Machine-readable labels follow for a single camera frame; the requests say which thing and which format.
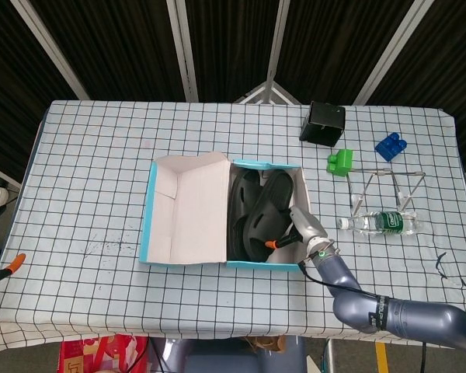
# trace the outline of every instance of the red bag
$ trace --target red bag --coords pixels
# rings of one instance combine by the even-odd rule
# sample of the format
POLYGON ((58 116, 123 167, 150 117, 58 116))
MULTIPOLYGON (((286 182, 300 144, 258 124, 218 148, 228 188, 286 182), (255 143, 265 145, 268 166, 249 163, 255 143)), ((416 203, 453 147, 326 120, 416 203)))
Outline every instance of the red bag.
POLYGON ((131 373, 147 370, 146 336, 103 336, 62 342, 57 373, 95 373, 101 370, 126 373, 141 356, 131 373))

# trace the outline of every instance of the black cube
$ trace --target black cube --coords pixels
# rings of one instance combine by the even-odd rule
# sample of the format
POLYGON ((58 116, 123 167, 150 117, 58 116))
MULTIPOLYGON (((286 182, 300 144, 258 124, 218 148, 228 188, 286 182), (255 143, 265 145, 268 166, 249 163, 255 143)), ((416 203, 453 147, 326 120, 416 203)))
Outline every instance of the black cube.
POLYGON ((333 147, 342 136, 343 130, 344 107, 312 101, 299 138, 301 141, 333 147))

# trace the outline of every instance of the green toy block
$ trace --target green toy block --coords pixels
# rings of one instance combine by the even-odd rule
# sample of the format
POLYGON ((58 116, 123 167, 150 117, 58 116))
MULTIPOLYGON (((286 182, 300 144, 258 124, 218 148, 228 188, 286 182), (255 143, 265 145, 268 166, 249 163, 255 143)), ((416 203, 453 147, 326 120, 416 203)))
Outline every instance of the green toy block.
POLYGON ((352 169, 352 150, 342 149, 328 157, 326 171, 337 176, 347 176, 352 169))

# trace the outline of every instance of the tablecloth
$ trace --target tablecloth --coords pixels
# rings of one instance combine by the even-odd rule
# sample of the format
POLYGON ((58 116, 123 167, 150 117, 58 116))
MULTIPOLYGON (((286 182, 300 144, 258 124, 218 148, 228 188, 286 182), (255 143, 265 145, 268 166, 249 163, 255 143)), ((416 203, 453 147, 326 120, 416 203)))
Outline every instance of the tablecloth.
MULTIPOLYGON (((27 255, 0 282, 0 350, 111 333, 398 341, 344 326, 332 314, 328 290, 300 273, 139 263, 151 160, 167 154, 219 151, 230 159, 303 166, 312 213, 364 290, 466 310, 466 183, 454 119, 435 109, 346 107, 334 151, 354 150, 357 168, 387 167, 374 146, 397 131, 408 146, 393 170, 426 173, 409 206, 423 221, 422 233, 366 237, 336 229, 337 217, 350 216, 349 188, 325 171, 332 149, 299 141, 307 112, 307 106, 53 102, 0 263, 27 255)), ((398 177, 405 193, 415 177, 398 177)), ((367 176, 352 173, 351 180, 358 193, 367 176)), ((375 180, 363 211, 395 207, 392 185, 390 176, 375 180)))

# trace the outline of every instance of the cardboard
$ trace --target cardboard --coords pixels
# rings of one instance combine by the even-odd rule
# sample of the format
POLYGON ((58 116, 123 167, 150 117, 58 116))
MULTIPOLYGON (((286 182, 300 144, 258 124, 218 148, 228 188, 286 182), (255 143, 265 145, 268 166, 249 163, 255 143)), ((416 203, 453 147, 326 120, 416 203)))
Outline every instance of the cardboard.
MULTIPOLYGON (((227 261, 228 195, 241 167, 258 169, 264 184, 272 169, 285 169, 294 180, 290 205, 309 210, 301 167, 257 161, 228 161, 211 152, 198 157, 169 155, 153 161, 148 181, 140 261, 176 265, 227 261)), ((297 270, 305 246, 273 251, 266 263, 228 261, 229 267, 297 270)))

